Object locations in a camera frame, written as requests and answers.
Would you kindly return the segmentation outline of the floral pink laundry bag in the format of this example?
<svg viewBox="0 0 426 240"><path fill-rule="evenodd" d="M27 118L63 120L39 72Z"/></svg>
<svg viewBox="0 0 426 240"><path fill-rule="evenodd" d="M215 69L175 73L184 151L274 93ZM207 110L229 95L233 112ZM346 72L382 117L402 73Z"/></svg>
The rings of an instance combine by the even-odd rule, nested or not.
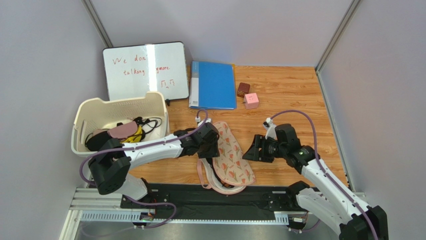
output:
<svg viewBox="0 0 426 240"><path fill-rule="evenodd" d="M235 195L256 182L249 162L225 121L213 124L219 132L219 157L201 158L197 161L197 174L201 186L223 195Z"/></svg>

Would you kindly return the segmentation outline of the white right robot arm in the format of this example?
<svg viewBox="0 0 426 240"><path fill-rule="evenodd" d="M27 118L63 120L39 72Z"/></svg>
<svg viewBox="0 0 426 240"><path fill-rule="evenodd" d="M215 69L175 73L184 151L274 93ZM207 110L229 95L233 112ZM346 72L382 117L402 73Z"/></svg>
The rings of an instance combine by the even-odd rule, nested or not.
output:
<svg viewBox="0 0 426 240"><path fill-rule="evenodd" d="M250 148L253 153L247 151L244 158L265 163L284 159L318 189L315 191L303 181L288 186L286 191L292 207L314 214L340 240L389 239L386 212L378 205L370 206L345 186L311 146L300 143L291 124L264 122L263 126L266 135L255 135Z"/></svg>

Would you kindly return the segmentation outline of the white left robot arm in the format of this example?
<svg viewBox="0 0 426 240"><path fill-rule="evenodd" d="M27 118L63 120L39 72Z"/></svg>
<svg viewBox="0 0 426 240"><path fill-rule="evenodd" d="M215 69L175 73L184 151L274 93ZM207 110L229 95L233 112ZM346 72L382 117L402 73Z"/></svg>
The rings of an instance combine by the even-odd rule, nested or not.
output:
<svg viewBox="0 0 426 240"><path fill-rule="evenodd" d="M93 183L100 195L119 193L133 200L148 195L148 185L129 173L133 168L163 160L197 155L201 186L223 195L242 192L257 178L243 151L224 122L198 123L192 130L178 130L161 139L120 143L110 139L88 160Z"/></svg>

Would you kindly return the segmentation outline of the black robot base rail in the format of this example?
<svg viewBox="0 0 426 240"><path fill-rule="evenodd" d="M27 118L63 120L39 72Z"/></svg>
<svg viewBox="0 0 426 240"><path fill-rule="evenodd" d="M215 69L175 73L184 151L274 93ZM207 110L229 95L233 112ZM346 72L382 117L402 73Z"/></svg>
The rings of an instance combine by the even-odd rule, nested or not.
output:
<svg viewBox="0 0 426 240"><path fill-rule="evenodd" d="M136 225L236 224L286 226L297 232L314 229L313 213L290 202L283 186L248 186L234 195L191 184L155 184L143 206L120 193L100 195L96 188L78 188L71 210L81 210L82 220L131 222Z"/></svg>

